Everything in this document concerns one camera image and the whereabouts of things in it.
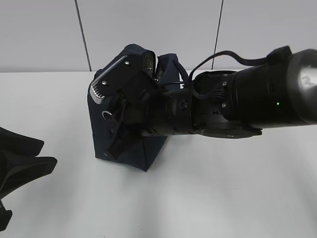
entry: white table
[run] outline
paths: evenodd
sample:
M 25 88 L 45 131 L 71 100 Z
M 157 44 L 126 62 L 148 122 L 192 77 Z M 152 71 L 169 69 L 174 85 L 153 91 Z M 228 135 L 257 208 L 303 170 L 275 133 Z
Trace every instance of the white table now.
M 170 137 L 147 173 L 94 158 L 93 73 L 0 74 L 0 126 L 45 141 L 54 172 L 4 198 L 1 238 L 315 238 L 317 126 Z

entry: screw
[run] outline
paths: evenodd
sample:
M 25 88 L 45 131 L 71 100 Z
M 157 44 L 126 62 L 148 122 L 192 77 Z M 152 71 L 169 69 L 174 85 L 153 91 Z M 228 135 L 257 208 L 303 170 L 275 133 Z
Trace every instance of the screw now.
M 187 102 L 185 100 L 180 101 L 178 105 L 181 110 L 184 110 L 187 108 Z

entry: black cable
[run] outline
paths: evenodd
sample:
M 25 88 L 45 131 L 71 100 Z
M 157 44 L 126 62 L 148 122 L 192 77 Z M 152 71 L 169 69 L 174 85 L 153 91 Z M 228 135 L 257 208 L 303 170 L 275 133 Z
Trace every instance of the black cable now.
M 200 68 L 202 65 L 204 65 L 206 62 L 210 61 L 211 59 L 218 57 L 218 56 L 231 56 L 233 57 L 236 61 L 238 61 L 242 65 L 246 66 L 258 66 L 267 63 L 267 58 L 261 58 L 261 59 L 244 59 L 238 56 L 236 53 L 232 51 L 221 51 L 218 52 L 207 59 L 205 59 L 203 62 L 201 62 L 198 66 L 196 66 L 189 74 L 188 79 L 185 81 L 185 87 L 189 87 L 190 90 L 192 91 L 192 94 L 198 98 L 198 99 L 209 99 L 213 98 L 214 91 L 211 91 L 207 94 L 200 94 L 196 91 L 196 89 L 193 86 L 193 75 L 194 72 Z
M 160 86 L 172 85 L 172 84 L 185 84 L 185 82 L 171 82 L 171 83 L 162 83 Z

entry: black cylinder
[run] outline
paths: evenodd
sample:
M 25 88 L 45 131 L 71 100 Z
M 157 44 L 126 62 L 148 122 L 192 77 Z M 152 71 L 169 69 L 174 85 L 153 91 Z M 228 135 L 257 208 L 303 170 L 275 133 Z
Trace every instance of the black cylinder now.
M 241 120 L 254 128 L 317 123 L 317 51 L 292 54 L 274 65 L 264 64 L 227 79 L 228 120 Z

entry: navy blue bag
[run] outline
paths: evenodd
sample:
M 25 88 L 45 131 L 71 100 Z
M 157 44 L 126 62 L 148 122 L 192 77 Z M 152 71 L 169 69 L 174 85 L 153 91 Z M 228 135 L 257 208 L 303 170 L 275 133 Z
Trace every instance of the navy blue bag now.
M 157 69 L 155 69 L 156 57 L 154 52 L 146 50 L 138 45 L 131 44 L 126 46 L 105 68 L 98 70 L 94 79 L 111 67 L 120 58 L 129 55 L 142 56 L 144 62 L 143 71 L 152 78 L 157 79 L 158 84 L 179 81 L 179 74 L 181 74 L 183 80 L 188 78 L 188 74 L 178 62 L 176 54 L 160 56 L 158 58 Z M 166 87 L 169 90 L 177 90 L 180 86 L 168 85 Z M 87 101 L 93 132 L 95 157 L 102 160 L 131 165 L 147 171 L 164 145 L 167 137 L 143 137 L 141 141 L 124 151 L 118 159 L 111 159 L 105 153 L 105 148 L 111 143 L 111 126 L 109 122 L 105 121 L 102 117 L 102 112 L 111 108 L 111 99 L 104 100 L 101 104 L 96 104 L 88 91 Z

